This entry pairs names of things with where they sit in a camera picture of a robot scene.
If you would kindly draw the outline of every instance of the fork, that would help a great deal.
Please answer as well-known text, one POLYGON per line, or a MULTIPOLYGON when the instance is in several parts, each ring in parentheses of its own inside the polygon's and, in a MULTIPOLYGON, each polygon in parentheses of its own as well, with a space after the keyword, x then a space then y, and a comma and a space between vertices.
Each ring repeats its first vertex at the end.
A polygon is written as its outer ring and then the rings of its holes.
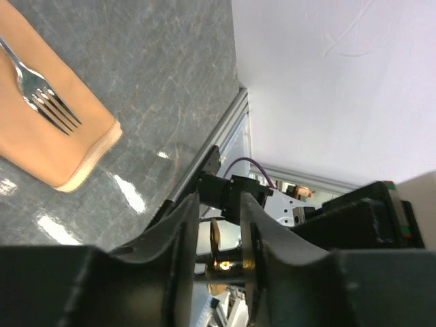
POLYGON ((82 123, 52 90, 46 79, 40 73, 26 67, 1 35, 0 46, 14 64, 17 73, 16 84, 26 103, 63 133, 69 135, 68 131, 76 130, 77 124, 82 123))

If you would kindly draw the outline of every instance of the white wall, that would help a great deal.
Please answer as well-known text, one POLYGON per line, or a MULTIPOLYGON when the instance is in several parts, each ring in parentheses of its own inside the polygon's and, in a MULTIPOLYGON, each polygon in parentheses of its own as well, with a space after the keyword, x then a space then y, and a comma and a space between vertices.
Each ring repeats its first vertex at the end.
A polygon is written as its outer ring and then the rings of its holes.
POLYGON ((348 183, 436 167, 436 1, 233 0, 253 158, 348 183))

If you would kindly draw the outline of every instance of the orange napkin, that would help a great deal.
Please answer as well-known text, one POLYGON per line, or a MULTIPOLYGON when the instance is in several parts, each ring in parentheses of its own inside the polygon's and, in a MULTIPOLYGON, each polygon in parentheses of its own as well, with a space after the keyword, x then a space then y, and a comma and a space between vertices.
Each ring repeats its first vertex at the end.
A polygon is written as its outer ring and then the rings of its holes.
POLYGON ((67 136, 32 110, 0 47, 0 155, 59 191, 73 191, 121 137, 120 124, 6 0, 0 0, 0 13, 3 39, 28 68, 45 77, 82 122, 67 136))

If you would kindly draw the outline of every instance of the gray marble surface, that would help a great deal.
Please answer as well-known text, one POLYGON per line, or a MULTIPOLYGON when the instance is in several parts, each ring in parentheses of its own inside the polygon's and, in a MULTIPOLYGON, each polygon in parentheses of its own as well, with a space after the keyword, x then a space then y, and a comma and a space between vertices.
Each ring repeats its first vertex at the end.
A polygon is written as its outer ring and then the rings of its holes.
POLYGON ((69 194, 1 159, 0 244, 123 244, 146 227, 238 92, 231 1, 12 4, 124 135, 69 194))

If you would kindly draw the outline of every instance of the fork handle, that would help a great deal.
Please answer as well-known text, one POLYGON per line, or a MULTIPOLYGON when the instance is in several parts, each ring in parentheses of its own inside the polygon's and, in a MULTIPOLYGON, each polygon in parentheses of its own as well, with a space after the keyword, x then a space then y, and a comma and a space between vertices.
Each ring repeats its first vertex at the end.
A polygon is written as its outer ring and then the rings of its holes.
POLYGON ((8 46, 6 41, 3 39, 3 36, 0 35, 0 46, 5 49, 6 53, 9 55, 10 59, 14 63, 15 66, 22 66, 21 60, 16 56, 14 51, 8 46))

